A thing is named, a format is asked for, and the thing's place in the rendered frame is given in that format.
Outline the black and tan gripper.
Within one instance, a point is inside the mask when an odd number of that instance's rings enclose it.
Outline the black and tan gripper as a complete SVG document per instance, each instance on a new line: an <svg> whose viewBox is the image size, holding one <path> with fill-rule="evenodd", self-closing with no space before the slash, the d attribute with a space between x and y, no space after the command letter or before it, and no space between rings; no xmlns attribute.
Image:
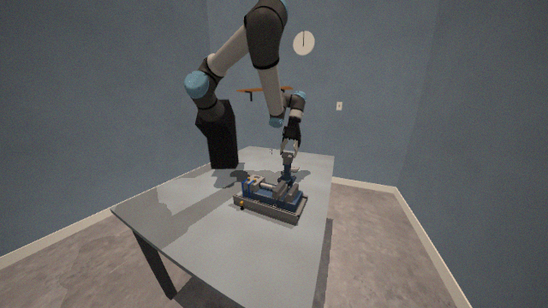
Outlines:
<svg viewBox="0 0 548 308"><path fill-rule="evenodd" d="M295 119L296 119L296 123L295 123ZM295 141L294 142L294 149L295 149L294 156L296 157L297 152L298 152L299 147L300 147L300 144L301 144L301 136L298 135L300 133L299 133L299 130L296 128L297 123L301 123L301 119L297 118L295 116L294 117L290 116L288 126L283 128L284 133L283 133L283 142L280 145L281 146L280 155L282 155L283 149L285 148L286 144L288 144L288 138L289 138L289 139L293 139ZM291 126L290 126L290 124L291 124Z"/></svg>

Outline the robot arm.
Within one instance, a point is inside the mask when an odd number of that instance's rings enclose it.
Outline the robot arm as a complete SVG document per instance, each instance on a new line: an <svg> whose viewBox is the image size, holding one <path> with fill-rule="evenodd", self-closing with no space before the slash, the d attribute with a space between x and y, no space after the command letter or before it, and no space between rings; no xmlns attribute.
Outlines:
<svg viewBox="0 0 548 308"><path fill-rule="evenodd" d="M270 126L279 128L283 125L286 108L290 108L289 116L302 118L306 94L281 93L277 69L280 40L288 21L287 11L284 0L259 0L244 16L243 25L218 52L207 56L198 70L185 78L184 87L198 107L202 120L216 121L223 116L225 109L215 90L229 68L248 52L259 73Z"/></svg>

